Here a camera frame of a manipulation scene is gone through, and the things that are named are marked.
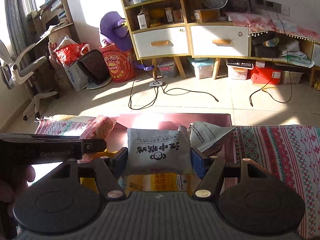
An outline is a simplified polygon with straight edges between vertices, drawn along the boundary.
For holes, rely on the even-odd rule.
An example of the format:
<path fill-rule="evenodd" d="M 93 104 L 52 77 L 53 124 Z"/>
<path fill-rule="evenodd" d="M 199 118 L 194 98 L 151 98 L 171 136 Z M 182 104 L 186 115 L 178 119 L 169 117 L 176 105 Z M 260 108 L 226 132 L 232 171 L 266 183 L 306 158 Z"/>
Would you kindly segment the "person's left hand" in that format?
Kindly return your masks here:
<path fill-rule="evenodd" d="M 35 170 L 31 165 L 1 166 L 1 203 L 7 205 L 7 213 L 13 217 L 15 199 L 35 180 Z"/>

